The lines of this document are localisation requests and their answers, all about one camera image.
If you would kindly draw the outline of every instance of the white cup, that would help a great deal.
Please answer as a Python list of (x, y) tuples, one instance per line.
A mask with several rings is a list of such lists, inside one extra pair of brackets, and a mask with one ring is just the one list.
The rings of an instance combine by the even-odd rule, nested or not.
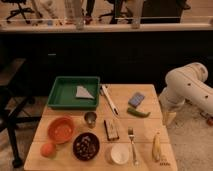
[(129, 160), (129, 148), (120, 143), (116, 143), (110, 152), (111, 159), (114, 163), (123, 165)]

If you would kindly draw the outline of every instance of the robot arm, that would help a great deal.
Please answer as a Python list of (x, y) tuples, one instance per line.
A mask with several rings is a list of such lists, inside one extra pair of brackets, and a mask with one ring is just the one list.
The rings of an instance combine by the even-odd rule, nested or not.
[(206, 113), (213, 114), (213, 90), (204, 83), (207, 77), (208, 71), (201, 63), (191, 63), (168, 72), (167, 87), (159, 96), (163, 111), (175, 111), (188, 99)]

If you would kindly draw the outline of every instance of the chair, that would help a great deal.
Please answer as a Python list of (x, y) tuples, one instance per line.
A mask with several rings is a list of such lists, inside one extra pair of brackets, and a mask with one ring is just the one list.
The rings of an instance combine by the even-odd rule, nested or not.
[(94, 5), (95, 5), (95, 0), (87, 0), (86, 14), (84, 15), (86, 25), (89, 25), (90, 22), (92, 21), (92, 12), (94, 9)]
[(25, 13), (34, 13), (31, 8), (22, 8), (21, 3), (26, 4), (26, 0), (1, 0), (4, 3), (16, 3), (18, 9), (10, 11), (10, 16), (6, 18), (7, 23), (10, 23), (9, 19), (15, 17), (18, 14), (21, 14), (27, 24), (30, 24), (30, 21), (27, 20)]
[(122, 8), (122, 5), (123, 5), (123, 1), (124, 0), (107, 0), (110, 4), (113, 4), (113, 10), (110, 12), (110, 13), (106, 13), (106, 14), (102, 14), (100, 15), (98, 18), (99, 18), (99, 21), (102, 20), (102, 17), (106, 17), (106, 16), (112, 16), (112, 19), (110, 21), (110, 24), (117, 24), (118, 20), (116, 19), (116, 17), (119, 14), (122, 15), (122, 14), (125, 14), (125, 13), (122, 13), (121, 12), (121, 8)]
[(17, 124), (24, 122), (33, 122), (39, 121), (40, 116), (38, 117), (18, 117), (20, 111), (24, 108), (26, 103), (33, 104), (35, 99), (32, 97), (29, 92), (26, 92), (26, 97), (16, 106), (13, 111), (6, 109), (6, 106), (11, 98), (14, 98), (14, 93), (12, 93), (15, 87), (14, 80), (15, 76), (24, 64), (24, 59), (14, 59), (11, 63), (8, 64), (3, 70), (0, 71), (0, 132), (4, 129), (7, 129), (10, 144), (13, 151), (14, 160), (12, 162), (13, 167), (20, 167), (23, 162), (19, 156), (17, 140), (15, 135), (15, 129), (18, 128)]

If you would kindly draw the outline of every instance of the floor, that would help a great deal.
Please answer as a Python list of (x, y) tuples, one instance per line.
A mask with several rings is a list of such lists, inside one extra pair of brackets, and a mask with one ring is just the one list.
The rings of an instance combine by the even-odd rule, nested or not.
[[(36, 103), (33, 106), (27, 105), (25, 111), (31, 116), (41, 115), (46, 100), (47, 97), (36, 97)], [(11, 100), (8, 108), (12, 109), (15, 105), (16, 103)], [(213, 170), (213, 131), (199, 113), (200, 110), (196, 106), (186, 103), (167, 127), (179, 171)], [(18, 148), (23, 160), (27, 156), (37, 126), (38, 123), (23, 124), (16, 131)], [(12, 167), (13, 155), (6, 130), (0, 133), (0, 140), (1, 170), (23, 171), (23, 167)]]
[[(40, 25), (47, 25), (50, 16), (48, 15), (47, 11), (44, 10), (44, 8), (42, 8), (39, 0), (35, 0), (39, 11), (42, 13), (43, 15), (43, 22), (39, 23)], [(124, 3), (124, 7), (123, 7), (123, 11), (126, 10), (126, 5), (129, 4), (129, 2), (132, 1), (127, 1), (128, 3)], [(213, 2), (212, 0), (187, 0), (187, 3), (191, 6), (190, 10), (184, 10), (182, 17), (181, 17), (181, 23), (194, 23), (194, 22), (210, 22), (210, 20), (213, 18)], [(27, 6), (32, 6), (30, 1), (27, 1)], [(83, 5), (82, 8), (85, 8), (86, 6), (86, 0), (83, 0)], [(8, 4), (8, 3), (2, 3), (0, 1), (0, 23), (1, 25), (4, 26), (14, 26), (14, 25), (27, 25), (23, 18), (19, 15), (15, 18), (13, 18), (11, 21), (11, 24), (7, 24), (7, 22), (5, 22), (5, 18), (9, 15), (9, 11), (11, 9), (16, 9), (17, 5), (16, 4)], [(58, 15), (58, 17), (62, 20), (62, 24), (63, 20), (65, 19), (65, 13), (64, 13), (64, 5), (63, 5), (63, 1), (53, 1), (52, 4), (52, 8), (53, 11)], [(110, 12), (112, 9), (112, 4), (108, 3), (106, 0), (102, 0), (102, 1), (96, 1), (95, 2), (95, 7), (94, 7), (94, 11), (92, 14), (93, 17), (93, 21), (91, 22), (91, 24), (108, 24), (110, 17), (104, 17), (102, 21), (98, 20), (98, 16), (100, 14), (105, 14)], [(34, 24), (35, 22), (37, 22), (35, 14), (27, 14), (27, 18), (31, 19), (31, 24)], [(119, 20), (120, 23), (126, 23), (126, 20), (120, 19)]]

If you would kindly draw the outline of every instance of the wooden table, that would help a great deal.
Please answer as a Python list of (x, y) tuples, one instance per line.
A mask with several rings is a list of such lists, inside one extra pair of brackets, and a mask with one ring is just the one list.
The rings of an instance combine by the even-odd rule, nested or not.
[[(112, 113), (111, 108), (104, 96), (100, 95), (99, 105), (96, 109), (98, 115), (96, 127), (88, 128), (84, 121), (84, 114), (87, 111), (78, 110), (52, 110), (49, 107), (44, 108), (42, 119), (37, 128), (34, 140), (30, 147), (24, 169), (25, 170), (69, 170), (69, 171), (164, 171), (177, 170), (175, 157), (172, 151), (167, 129), (162, 124), (162, 113), (159, 106), (155, 88), (151, 84), (110, 84), (108, 92), (118, 108), (119, 116)], [(138, 118), (126, 112), (128, 100), (135, 92), (141, 92), (145, 95), (138, 110), (151, 112), (148, 118)], [(70, 142), (63, 145), (57, 145), (57, 153), (54, 158), (45, 158), (40, 155), (40, 147), (48, 141), (47, 128), (55, 118), (62, 115), (70, 115), (75, 123), (74, 136)], [(113, 118), (118, 129), (120, 139), (115, 142), (107, 141), (104, 128), (104, 119)], [(134, 128), (136, 153), (140, 164), (133, 165), (131, 144), (128, 138), (127, 129)], [(78, 160), (72, 152), (72, 143), (75, 138), (83, 132), (92, 132), (100, 140), (100, 151), (97, 156), (87, 162)], [(152, 159), (152, 143), (157, 132), (160, 132), (162, 153), (167, 157), (171, 167), (160, 166)], [(110, 148), (115, 143), (124, 143), (129, 147), (130, 160), (124, 165), (116, 165), (110, 162), (108, 154)]]

